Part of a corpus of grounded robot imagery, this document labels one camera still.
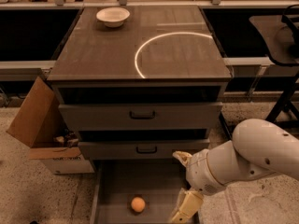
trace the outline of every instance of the orange ball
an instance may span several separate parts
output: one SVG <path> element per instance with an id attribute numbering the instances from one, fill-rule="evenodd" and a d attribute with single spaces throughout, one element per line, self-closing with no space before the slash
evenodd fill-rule
<path id="1" fill-rule="evenodd" d="M 141 213 L 146 207 L 146 202 L 140 197 L 134 197 L 131 201 L 131 207 L 137 213 Z"/>

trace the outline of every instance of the gray drawer front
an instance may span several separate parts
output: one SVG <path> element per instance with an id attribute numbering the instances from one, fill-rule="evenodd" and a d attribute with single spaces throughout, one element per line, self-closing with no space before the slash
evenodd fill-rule
<path id="1" fill-rule="evenodd" d="M 86 160 L 171 159 L 174 151 L 198 152 L 209 145 L 209 139 L 173 142 L 102 143 L 80 142 L 78 147 Z"/>
<path id="2" fill-rule="evenodd" d="M 215 126 L 222 103 L 60 105 L 72 131 L 206 129 Z"/>

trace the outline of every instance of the black handle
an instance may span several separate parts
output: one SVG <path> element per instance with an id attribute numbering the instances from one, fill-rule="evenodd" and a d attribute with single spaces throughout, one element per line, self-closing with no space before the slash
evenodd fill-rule
<path id="1" fill-rule="evenodd" d="M 136 153 L 138 154 L 152 154 L 156 153 L 158 151 L 158 148 L 155 146 L 154 148 L 139 148 L 136 147 Z"/>
<path id="2" fill-rule="evenodd" d="M 155 111 L 150 112 L 134 112 L 130 111 L 131 119 L 154 119 L 156 117 Z"/>

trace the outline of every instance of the white bowl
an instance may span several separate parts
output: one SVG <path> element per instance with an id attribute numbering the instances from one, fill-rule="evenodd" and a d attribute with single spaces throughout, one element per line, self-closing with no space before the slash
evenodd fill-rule
<path id="1" fill-rule="evenodd" d="M 107 27 L 122 26 L 129 16 L 130 12 L 122 7 L 105 8 L 96 13 L 96 18 Z"/>

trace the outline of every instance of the cabinet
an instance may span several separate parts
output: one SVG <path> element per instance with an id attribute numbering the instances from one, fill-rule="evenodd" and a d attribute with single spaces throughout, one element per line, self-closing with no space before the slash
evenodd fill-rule
<path id="1" fill-rule="evenodd" d="M 84 158 L 206 147 L 231 75 L 199 7 L 127 7 L 113 29 L 100 9 L 84 8 L 48 78 Z"/>

